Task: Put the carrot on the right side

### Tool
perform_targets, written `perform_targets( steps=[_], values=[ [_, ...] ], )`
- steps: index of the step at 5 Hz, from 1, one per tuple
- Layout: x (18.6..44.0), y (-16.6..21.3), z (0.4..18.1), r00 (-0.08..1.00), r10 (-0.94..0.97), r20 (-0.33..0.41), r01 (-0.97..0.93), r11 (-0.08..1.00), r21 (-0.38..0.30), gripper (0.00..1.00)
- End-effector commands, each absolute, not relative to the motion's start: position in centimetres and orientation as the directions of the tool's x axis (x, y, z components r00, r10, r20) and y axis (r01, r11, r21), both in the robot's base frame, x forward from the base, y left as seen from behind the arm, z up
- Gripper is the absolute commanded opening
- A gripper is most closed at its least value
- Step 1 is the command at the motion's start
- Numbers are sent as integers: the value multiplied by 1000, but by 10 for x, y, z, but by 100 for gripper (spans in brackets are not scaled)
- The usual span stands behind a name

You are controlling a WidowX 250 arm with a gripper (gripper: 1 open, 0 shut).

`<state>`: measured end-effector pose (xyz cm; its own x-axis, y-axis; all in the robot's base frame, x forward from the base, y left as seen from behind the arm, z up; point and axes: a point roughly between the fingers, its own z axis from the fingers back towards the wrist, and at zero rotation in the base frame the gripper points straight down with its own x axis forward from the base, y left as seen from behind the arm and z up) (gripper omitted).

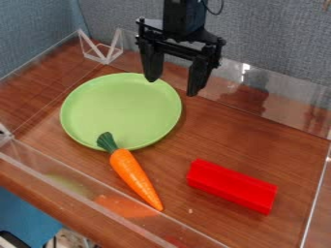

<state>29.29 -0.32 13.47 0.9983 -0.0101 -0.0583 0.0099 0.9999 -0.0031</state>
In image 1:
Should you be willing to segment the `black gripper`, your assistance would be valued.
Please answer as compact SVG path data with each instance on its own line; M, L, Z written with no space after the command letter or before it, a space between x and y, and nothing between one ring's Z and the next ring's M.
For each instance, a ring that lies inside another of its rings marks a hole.
M193 60L188 68L185 94L192 97L205 87L212 72L209 61L221 58L226 41L205 29L206 15L217 16L208 0L164 0L160 19L138 17L137 46L144 67L144 77L154 82L162 73L164 55Z

